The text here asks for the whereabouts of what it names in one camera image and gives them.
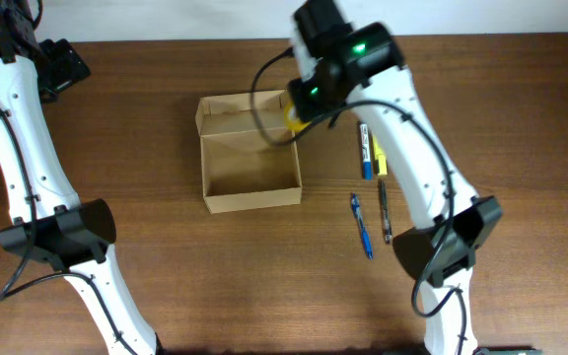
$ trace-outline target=brown tabletop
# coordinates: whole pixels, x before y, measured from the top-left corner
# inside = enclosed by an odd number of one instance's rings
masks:
[[[93,75],[44,106],[60,163],[115,217],[117,258],[140,312],[174,350],[306,351],[422,342],[411,280],[383,243],[375,181],[361,178],[356,121],[299,143],[301,205],[210,215],[201,191],[199,98],[247,92],[284,40],[80,43]],[[456,165],[504,218],[471,284],[481,345],[568,354],[568,35],[399,38]],[[260,89],[297,76],[278,64]],[[395,233],[411,228],[387,177]],[[348,197],[374,247],[366,258]],[[0,173],[0,229],[9,226]],[[19,259],[0,247],[0,288]],[[31,264],[30,280],[51,270]],[[66,282],[0,304],[0,354],[106,354]]]

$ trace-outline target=cable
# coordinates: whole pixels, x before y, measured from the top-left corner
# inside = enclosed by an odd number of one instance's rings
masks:
[[[135,350],[133,350],[133,348],[131,348],[130,345],[128,345],[126,340],[124,340],[119,329],[117,329],[117,326],[115,325],[115,321],[113,321],[113,318],[110,316],[110,313],[108,312],[107,305],[105,304],[105,301],[103,300],[103,297],[100,294],[98,287],[94,283],[94,280],[83,275],[83,274],[80,274],[80,273],[77,273],[77,272],[56,272],[56,273],[53,273],[53,274],[45,275],[45,276],[39,277],[36,280],[30,281],[26,284],[23,284],[23,285],[17,287],[16,289],[10,291],[6,297],[12,297],[12,296],[14,296],[14,295],[16,295],[16,294],[18,294],[22,291],[25,291],[25,290],[39,284],[39,283],[49,281],[49,280],[54,280],[54,279],[61,278],[61,277],[76,277],[76,278],[79,278],[79,279],[85,281],[91,287],[91,289],[94,291],[94,294],[96,295],[96,298],[98,299],[98,303],[100,304],[100,307],[103,309],[103,312],[105,313],[106,320],[108,320],[108,325],[110,325],[110,328],[113,331],[113,335],[115,336],[115,342],[121,343],[124,346],[124,348],[129,353],[131,353],[132,355],[137,355]]]
[[[426,281],[426,279],[430,275],[433,262],[439,256],[439,254],[442,250],[442,246],[446,243],[446,240],[447,240],[447,238],[448,238],[448,236],[449,236],[449,234],[450,234],[450,232],[453,228],[453,224],[455,222],[455,199],[453,198],[453,196],[454,196],[453,180],[451,179],[451,171],[449,169],[449,165],[446,161],[446,158],[444,157],[444,154],[442,153],[442,151],[438,147],[437,143],[433,140],[433,138],[426,132],[426,130],[424,130],[424,128],[416,120],[413,119],[413,116],[410,113],[408,113],[406,110],[404,110],[400,106],[396,106],[392,103],[377,101],[377,100],[362,100],[362,101],[347,104],[345,106],[342,106],[342,107],[337,108],[335,110],[332,110],[330,112],[324,113],[324,114],[320,115],[319,117],[317,117],[316,119],[314,119],[313,121],[311,121],[308,126],[306,126],[303,130],[301,130],[294,137],[287,139],[287,140],[283,140],[283,141],[274,141],[266,133],[266,131],[264,130],[264,126],[262,125],[262,122],[258,117],[257,110],[255,109],[255,101],[254,101],[253,94],[255,92],[255,87],[256,87],[257,81],[258,81],[259,77],[262,75],[262,73],[271,64],[275,63],[276,61],[278,61],[278,60],[280,60],[284,57],[292,56],[292,55],[293,55],[292,48],[289,47],[284,52],[277,55],[275,58],[266,62],[266,64],[264,64],[257,71],[257,73],[255,74],[255,77],[253,78],[253,83],[251,84],[251,91],[250,91],[250,94],[249,94],[249,103],[250,103],[250,107],[251,107],[251,113],[253,115],[253,120],[255,121],[255,125],[257,126],[258,131],[260,132],[260,135],[262,135],[264,140],[266,140],[269,144],[271,144],[273,146],[285,146],[285,145],[292,144],[293,142],[299,140],[301,137],[306,135],[315,126],[317,126],[318,124],[322,123],[323,121],[325,121],[326,119],[328,119],[330,117],[332,117],[332,122],[330,123],[330,125],[332,126],[334,121],[338,118],[338,115],[341,114],[344,111],[350,110],[354,107],[378,105],[378,106],[386,107],[386,108],[389,108],[389,109],[392,109],[392,110],[398,112],[402,119],[404,119],[405,121],[409,121],[413,125],[413,127],[418,131],[418,133],[422,136],[422,138],[427,142],[427,144],[430,146],[431,150],[433,151],[434,155],[436,156],[436,159],[438,160],[438,162],[439,162],[439,164],[442,168],[442,173],[444,175],[444,179],[447,182],[446,199],[448,200],[448,204],[449,204],[449,218],[446,220],[444,230],[442,232],[442,237],[440,238],[440,240],[438,241],[438,243],[434,247],[433,255],[431,256],[429,261],[426,263],[426,265],[422,269],[422,272],[418,276],[418,279],[416,280],[415,284],[413,285],[413,290],[411,292],[411,308],[413,309],[413,312],[415,312],[418,316],[423,317],[423,318],[430,318],[430,317],[435,316],[442,308],[444,308],[444,306],[446,306],[447,302],[449,302],[449,300],[451,299],[453,294],[457,293],[458,297],[460,298],[460,304],[461,304],[461,308],[462,308],[462,310],[461,310],[461,312],[462,312],[462,326],[461,326],[461,334],[460,334],[460,344],[458,346],[458,350],[459,350],[458,354],[461,355],[462,354],[463,341],[465,339],[465,329],[466,329],[466,326],[467,326],[467,324],[466,324],[467,315],[466,315],[465,304],[463,303],[462,289],[459,288],[459,287],[452,288],[446,294],[444,299],[442,299],[442,302],[440,302],[440,304],[438,304],[433,310],[431,310],[428,313],[424,313],[424,312],[420,311],[420,309],[418,308],[418,304],[417,304],[417,297],[418,297],[418,294],[420,292],[420,286],[422,285],[423,282]]]
[[[38,25],[40,25],[40,20],[43,18],[43,0],[36,0],[38,3],[38,15],[36,15],[36,19],[32,21],[32,28],[33,30],[38,29]]]
[[[31,226],[30,226],[30,237],[28,239],[28,246],[26,247],[26,252],[21,258],[21,262],[17,269],[10,277],[10,280],[4,285],[3,289],[0,291],[0,302],[5,300],[8,296],[8,291],[12,288],[12,286],[19,280],[19,277],[23,273],[26,265],[30,261],[30,257],[32,255],[32,249],[35,246],[36,242],[36,197],[33,195],[32,192],[32,185],[30,184],[30,179],[28,178],[28,171],[26,170],[26,163],[24,162],[24,157],[21,152],[21,148],[19,146],[19,141],[17,140],[17,136],[12,129],[12,125],[10,124],[10,120],[8,119],[9,112],[4,111],[0,107],[0,118],[6,127],[6,132],[10,137],[10,141],[12,142],[13,148],[15,150],[15,155],[17,156],[17,162],[19,163],[19,170],[21,171],[21,178],[24,183],[24,188],[26,190],[26,200],[30,203],[30,214],[31,214]]]
[[[94,291],[96,298],[98,298],[98,303],[100,303],[100,306],[103,309],[103,312],[105,313],[106,319],[108,320],[108,324],[110,325],[111,330],[113,331],[113,334],[115,336],[116,341],[119,341],[124,346],[124,348],[128,352],[130,352],[132,355],[137,355],[137,353],[135,353],[135,351],[128,345],[128,343],[126,343],[126,341],[121,336],[121,333],[117,329],[117,326],[115,325],[115,322],[113,321],[113,318],[110,316],[110,313],[108,312],[107,305],[105,304],[105,301],[103,300],[102,295],[100,294],[100,291],[98,290],[98,288],[96,287],[96,285],[94,284],[94,282],[91,278],[89,278],[89,277],[87,277],[83,274],[79,274],[79,273],[75,273],[75,272],[59,272],[59,273],[53,273],[53,274],[49,274],[49,275],[46,275],[46,276],[39,277],[38,279],[30,281],[26,284],[23,284],[22,286],[15,288],[12,291],[10,291],[12,286],[15,284],[15,282],[17,282],[17,280],[21,276],[22,272],[26,268],[28,261],[30,261],[32,249],[35,246],[35,242],[36,242],[36,202],[35,202],[35,198],[36,197],[33,196],[33,194],[32,194],[32,185],[30,184],[30,179],[28,178],[28,171],[26,170],[26,163],[24,162],[23,154],[21,153],[21,148],[19,146],[19,141],[17,140],[17,136],[15,135],[15,133],[12,129],[12,125],[10,124],[10,121],[8,119],[8,114],[9,114],[8,112],[4,111],[0,107],[0,118],[4,122],[4,125],[6,126],[6,131],[8,132],[8,135],[10,136],[10,140],[12,142],[12,145],[15,149],[15,153],[17,155],[17,161],[19,162],[19,168],[21,170],[21,176],[22,176],[22,179],[24,181],[24,187],[26,189],[26,193],[28,195],[28,197],[26,197],[26,199],[30,202],[30,206],[31,206],[30,208],[31,208],[32,222],[31,222],[30,238],[28,240],[28,246],[26,248],[26,252],[24,253],[22,260],[19,263],[19,266],[17,267],[17,269],[13,273],[12,277],[6,283],[4,288],[0,291],[0,302],[2,302],[3,300],[6,300],[9,297],[12,297],[12,296],[18,294],[18,293],[20,293],[24,290],[27,290],[34,285],[42,283],[44,281],[48,281],[48,280],[52,280],[52,279],[56,279],[56,278],[60,278],[60,277],[65,277],[65,276],[77,277],[79,279],[84,280]]]

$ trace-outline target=yellow highlighter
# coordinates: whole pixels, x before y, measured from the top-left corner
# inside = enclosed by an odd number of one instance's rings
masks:
[[[376,165],[377,174],[385,176],[387,174],[387,156],[374,135],[372,135],[372,144],[374,145],[374,165]]]

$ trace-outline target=yellow object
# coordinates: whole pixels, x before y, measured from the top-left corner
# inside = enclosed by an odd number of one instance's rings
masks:
[[[378,169],[378,175],[385,176],[387,174],[387,156],[374,135],[372,135],[372,144],[374,145],[374,163]]]
[[[309,122],[304,123],[300,120],[292,100],[284,107],[284,120],[286,121],[288,129],[293,132],[299,132],[309,125]]]

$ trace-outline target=blue pen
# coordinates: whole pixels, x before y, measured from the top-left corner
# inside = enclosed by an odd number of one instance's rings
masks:
[[[359,223],[359,229],[361,230],[361,239],[365,245],[365,252],[367,257],[371,260],[374,258],[372,254],[372,243],[370,242],[370,236],[368,236],[365,230],[365,225],[363,224],[363,215],[361,214],[361,205],[359,204],[359,198],[356,197],[355,193],[352,193],[352,212],[354,212],[354,218]]]

